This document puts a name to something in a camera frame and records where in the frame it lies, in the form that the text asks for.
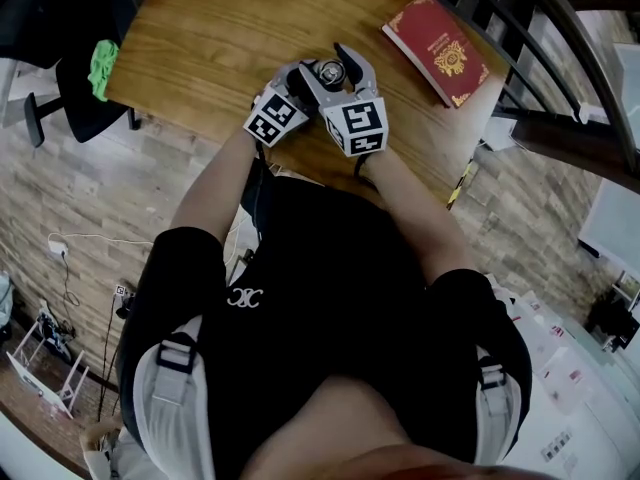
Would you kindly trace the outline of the white metal rack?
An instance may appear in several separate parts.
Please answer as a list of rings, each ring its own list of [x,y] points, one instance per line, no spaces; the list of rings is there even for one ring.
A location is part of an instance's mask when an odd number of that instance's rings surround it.
[[[9,365],[18,379],[44,402],[53,416],[74,419],[74,409],[85,384],[89,367],[84,363],[82,349],[68,362],[59,352],[53,353],[39,331],[37,322],[25,329],[20,320],[9,320],[12,329],[21,331],[17,345],[6,352]]]

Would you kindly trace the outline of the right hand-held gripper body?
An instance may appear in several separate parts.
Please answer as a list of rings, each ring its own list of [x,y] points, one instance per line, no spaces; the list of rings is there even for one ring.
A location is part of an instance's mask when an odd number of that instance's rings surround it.
[[[351,93],[322,89],[318,103],[329,134],[346,157],[386,149],[389,125],[377,89],[365,87]]]

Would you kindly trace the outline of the black mesh office chair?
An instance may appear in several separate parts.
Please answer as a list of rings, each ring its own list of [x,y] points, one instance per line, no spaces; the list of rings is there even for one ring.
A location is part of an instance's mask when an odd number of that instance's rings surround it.
[[[24,119],[34,147],[45,134],[44,117],[64,111],[71,132],[85,143],[127,116],[139,129],[133,108],[92,94],[87,80],[91,56],[100,40],[119,49],[137,14],[135,0],[0,0],[0,60],[54,69],[58,97],[45,103],[29,93],[22,101]]]

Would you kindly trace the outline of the dark wooden post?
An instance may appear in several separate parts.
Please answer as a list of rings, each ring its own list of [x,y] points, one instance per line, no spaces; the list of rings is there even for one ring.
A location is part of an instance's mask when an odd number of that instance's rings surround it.
[[[627,166],[613,127],[568,116],[519,119],[512,137],[526,149],[606,178],[640,195],[640,153],[636,170]]]

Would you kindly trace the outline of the person's right forearm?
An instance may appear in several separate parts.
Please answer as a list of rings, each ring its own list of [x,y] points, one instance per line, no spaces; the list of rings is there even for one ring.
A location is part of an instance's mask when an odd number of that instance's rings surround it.
[[[455,218],[392,149],[370,155],[365,165],[427,282],[450,271],[475,268]]]

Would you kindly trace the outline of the red hardcover book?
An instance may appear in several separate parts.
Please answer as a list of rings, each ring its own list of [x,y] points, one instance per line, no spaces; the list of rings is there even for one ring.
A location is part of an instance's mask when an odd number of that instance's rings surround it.
[[[429,82],[446,107],[461,107],[485,82],[484,58],[437,0],[414,0],[382,32]]]

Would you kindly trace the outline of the person's chin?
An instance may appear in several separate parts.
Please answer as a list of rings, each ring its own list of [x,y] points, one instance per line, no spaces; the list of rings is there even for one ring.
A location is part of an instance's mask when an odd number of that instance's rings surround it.
[[[411,443],[369,385],[321,384],[253,454],[239,480],[557,480],[507,466],[476,466]]]

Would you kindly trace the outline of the white cabinet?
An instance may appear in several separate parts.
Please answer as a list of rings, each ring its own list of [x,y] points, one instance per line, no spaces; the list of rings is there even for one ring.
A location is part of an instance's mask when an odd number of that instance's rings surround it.
[[[599,344],[533,292],[495,287],[532,366],[531,407],[504,464],[562,480],[629,480],[640,468],[640,420]]]

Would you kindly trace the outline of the person's black shirt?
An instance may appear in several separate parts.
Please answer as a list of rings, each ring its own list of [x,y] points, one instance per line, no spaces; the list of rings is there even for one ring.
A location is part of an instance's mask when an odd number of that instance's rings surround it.
[[[487,277],[429,283],[384,210],[278,177],[240,277],[191,227],[155,240],[117,360],[123,419],[170,480],[239,480],[323,382],[375,390],[411,443],[502,466],[530,407],[527,347]]]

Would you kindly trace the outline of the yellow black hazard tape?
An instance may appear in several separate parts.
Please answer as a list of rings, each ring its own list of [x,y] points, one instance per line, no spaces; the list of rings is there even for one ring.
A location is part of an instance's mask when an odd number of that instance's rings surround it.
[[[464,170],[462,176],[460,177],[460,179],[459,179],[454,191],[452,192],[452,194],[451,194],[451,196],[450,196],[450,198],[449,198],[449,200],[447,202],[446,208],[448,210],[450,210],[452,208],[452,206],[454,205],[455,201],[459,197],[459,195],[461,193],[461,190],[462,190],[462,186],[463,186],[467,176],[469,175],[469,173],[471,171],[472,165],[473,165],[473,158],[470,158],[468,163],[467,163],[467,165],[466,165],[466,167],[465,167],[465,170]]]

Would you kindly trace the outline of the white board partition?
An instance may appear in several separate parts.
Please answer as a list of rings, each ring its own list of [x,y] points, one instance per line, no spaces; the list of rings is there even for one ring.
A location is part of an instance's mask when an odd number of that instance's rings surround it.
[[[603,179],[578,237],[640,275],[640,195]]]

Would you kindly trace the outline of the person's left forearm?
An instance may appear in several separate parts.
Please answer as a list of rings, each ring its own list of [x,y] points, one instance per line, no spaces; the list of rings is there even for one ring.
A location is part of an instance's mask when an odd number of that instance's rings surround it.
[[[242,128],[236,131],[192,183],[170,228],[201,229],[224,244],[256,153],[254,138]]]

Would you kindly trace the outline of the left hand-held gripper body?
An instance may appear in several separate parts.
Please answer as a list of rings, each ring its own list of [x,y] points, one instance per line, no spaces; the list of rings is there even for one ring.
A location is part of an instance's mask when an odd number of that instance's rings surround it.
[[[305,87],[298,65],[281,67],[254,98],[243,129],[262,145],[273,147],[310,119],[310,106],[301,97]]]

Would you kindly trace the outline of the green cloth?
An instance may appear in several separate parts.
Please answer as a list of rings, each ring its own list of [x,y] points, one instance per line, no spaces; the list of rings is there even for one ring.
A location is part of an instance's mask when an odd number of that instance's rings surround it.
[[[91,84],[93,96],[101,102],[108,101],[105,91],[118,54],[118,45],[109,39],[98,41],[92,53],[87,80]]]

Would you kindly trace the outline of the black boxy device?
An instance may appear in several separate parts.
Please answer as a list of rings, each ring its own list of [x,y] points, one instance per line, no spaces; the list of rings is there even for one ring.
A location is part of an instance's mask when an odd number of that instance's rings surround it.
[[[591,307],[584,328],[593,333],[596,328],[611,340],[612,351],[626,349],[640,329],[640,322],[632,316],[627,300],[614,288],[599,296]]]

